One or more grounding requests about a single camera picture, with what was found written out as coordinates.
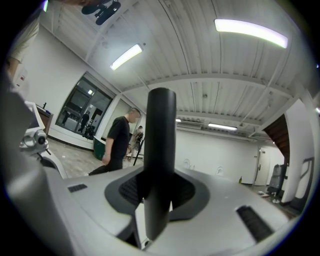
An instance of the ceiling light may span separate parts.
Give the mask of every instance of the ceiling light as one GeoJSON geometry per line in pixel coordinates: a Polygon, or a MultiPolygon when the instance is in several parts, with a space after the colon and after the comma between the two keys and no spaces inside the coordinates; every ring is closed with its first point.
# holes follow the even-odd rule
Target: ceiling light
{"type": "Polygon", "coordinates": [[[45,1],[44,1],[42,9],[43,9],[45,12],[47,11],[47,9],[48,9],[48,0],[45,0],[45,1]]]}
{"type": "Polygon", "coordinates": [[[119,58],[115,60],[114,63],[111,64],[110,68],[112,70],[116,70],[119,68],[123,63],[130,60],[132,57],[136,56],[137,54],[141,53],[142,49],[138,44],[132,46],[129,50],[127,50],[124,54],[122,54],[119,58]]]}
{"type": "Polygon", "coordinates": [[[288,45],[288,38],[284,35],[254,23],[219,18],[215,19],[214,23],[216,30],[219,32],[233,32],[251,35],[273,42],[283,48],[287,48],[288,45]]]}
{"type": "Polygon", "coordinates": [[[221,128],[221,129],[226,129],[226,130],[230,130],[230,131],[237,130],[237,127],[233,127],[233,126],[227,126],[227,125],[221,125],[221,124],[215,124],[215,123],[209,123],[208,125],[210,127],[221,128]]]}

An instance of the person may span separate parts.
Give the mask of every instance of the person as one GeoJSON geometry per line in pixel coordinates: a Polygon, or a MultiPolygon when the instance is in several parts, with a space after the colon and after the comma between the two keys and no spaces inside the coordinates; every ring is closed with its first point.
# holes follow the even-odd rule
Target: person
{"type": "Polygon", "coordinates": [[[134,156],[136,151],[139,151],[143,136],[144,136],[143,127],[140,125],[139,128],[136,129],[132,135],[132,139],[131,139],[132,150],[131,150],[131,156],[129,158],[129,162],[131,162],[132,157],[134,156]]]}
{"type": "Polygon", "coordinates": [[[64,114],[64,118],[63,118],[63,120],[62,120],[62,125],[65,126],[65,125],[66,125],[66,121],[67,121],[68,118],[70,117],[70,113],[65,110],[65,111],[63,112],[63,114],[64,114]]]}
{"type": "Polygon", "coordinates": [[[81,127],[80,127],[80,129],[78,130],[78,132],[82,133],[82,131],[84,130],[87,122],[89,121],[89,115],[90,115],[90,112],[87,111],[87,112],[85,112],[85,114],[82,116],[81,127]]]}
{"type": "Polygon", "coordinates": [[[133,107],[127,114],[113,121],[105,141],[105,152],[102,158],[104,165],[90,172],[89,176],[122,169],[123,158],[129,145],[129,123],[134,124],[140,115],[140,111],[133,107]]]}
{"type": "MultiPolygon", "coordinates": [[[[105,0],[56,0],[67,5],[73,6],[95,6],[108,2],[105,0]]],[[[36,11],[26,21],[26,24],[17,35],[12,44],[11,50],[6,59],[6,68],[11,80],[14,79],[18,65],[23,62],[27,49],[35,40],[40,26],[40,14],[43,10],[43,5],[39,6],[36,11]]]]}

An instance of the doorway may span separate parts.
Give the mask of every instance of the doorway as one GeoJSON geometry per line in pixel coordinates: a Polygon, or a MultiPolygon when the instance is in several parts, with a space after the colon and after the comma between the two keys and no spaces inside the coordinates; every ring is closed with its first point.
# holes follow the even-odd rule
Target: doorway
{"type": "Polygon", "coordinates": [[[258,165],[252,187],[266,187],[270,170],[270,153],[265,147],[259,148],[258,165]]]}

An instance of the vent slot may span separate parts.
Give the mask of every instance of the vent slot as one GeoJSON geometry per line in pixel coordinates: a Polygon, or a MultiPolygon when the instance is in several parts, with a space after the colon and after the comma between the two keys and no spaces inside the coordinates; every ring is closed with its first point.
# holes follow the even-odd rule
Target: vent slot
{"type": "Polygon", "coordinates": [[[76,191],[79,191],[79,190],[83,190],[87,188],[87,186],[85,184],[78,184],[78,185],[74,185],[74,186],[69,186],[68,187],[68,190],[73,193],[73,192],[76,192],[76,191]]]}
{"type": "Polygon", "coordinates": [[[201,128],[202,128],[202,124],[201,123],[186,122],[186,121],[178,122],[176,126],[177,127],[194,129],[194,130],[201,130],[201,128]]]}
{"type": "Polygon", "coordinates": [[[250,206],[241,206],[236,212],[255,241],[260,242],[273,233],[272,229],[250,206]]]}

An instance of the fluorescent light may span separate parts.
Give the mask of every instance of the fluorescent light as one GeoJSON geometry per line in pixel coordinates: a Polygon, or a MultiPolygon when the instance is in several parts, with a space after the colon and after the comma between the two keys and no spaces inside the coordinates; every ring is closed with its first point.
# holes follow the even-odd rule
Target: fluorescent light
{"type": "Polygon", "coordinates": [[[45,12],[47,11],[47,9],[48,9],[48,0],[45,0],[45,1],[44,1],[42,9],[43,9],[45,12]]]}
{"type": "Polygon", "coordinates": [[[215,124],[215,123],[209,123],[209,126],[210,127],[215,127],[215,128],[226,129],[226,130],[230,130],[230,131],[235,131],[237,129],[237,127],[226,126],[226,125],[215,124]]]}
{"type": "Polygon", "coordinates": [[[112,70],[116,70],[119,68],[123,63],[130,60],[132,57],[136,56],[137,54],[141,53],[142,49],[138,44],[132,46],[129,50],[127,50],[124,54],[122,54],[119,58],[115,60],[114,63],[111,64],[110,68],[112,70]]]}
{"type": "Polygon", "coordinates": [[[233,19],[215,19],[215,28],[219,32],[233,32],[246,34],[273,42],[287,48],[288,38],[264,26],[233,19]]]}

